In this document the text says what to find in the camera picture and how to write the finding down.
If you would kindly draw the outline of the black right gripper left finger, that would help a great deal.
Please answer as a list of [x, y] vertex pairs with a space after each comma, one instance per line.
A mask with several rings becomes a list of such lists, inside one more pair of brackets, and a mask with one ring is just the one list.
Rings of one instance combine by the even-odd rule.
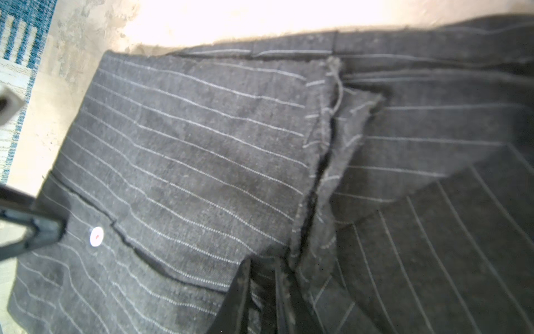
[[247, 334], [251, 303], [251, 259], [241, 262], [206, 334]]

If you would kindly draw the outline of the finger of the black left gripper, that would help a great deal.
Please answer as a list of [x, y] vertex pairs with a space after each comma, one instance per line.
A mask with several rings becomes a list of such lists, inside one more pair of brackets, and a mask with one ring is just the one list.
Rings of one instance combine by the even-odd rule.
[[1, 247], [1, 260], [59, 242], [66, 227], [65, 217], [39, 210], [33, 206], [35, 198], [6, 185], [1, 186], [1, 221], [19, 225], [26, 235]]

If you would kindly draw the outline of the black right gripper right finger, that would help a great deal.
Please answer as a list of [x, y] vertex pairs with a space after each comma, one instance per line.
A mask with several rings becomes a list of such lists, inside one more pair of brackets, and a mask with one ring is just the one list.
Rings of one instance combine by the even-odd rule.
[[275, 261], [277, 333], [322, 333], [315, 314], [301, 294], [293, 271], [284, 259]]

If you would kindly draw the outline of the dark grey striped shirt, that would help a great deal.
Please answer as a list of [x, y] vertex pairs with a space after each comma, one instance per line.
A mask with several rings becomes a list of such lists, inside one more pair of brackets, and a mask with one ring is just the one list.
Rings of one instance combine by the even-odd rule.
[[28, 333], [533, 332], [533, 17], [103, 54], [18, 257]]

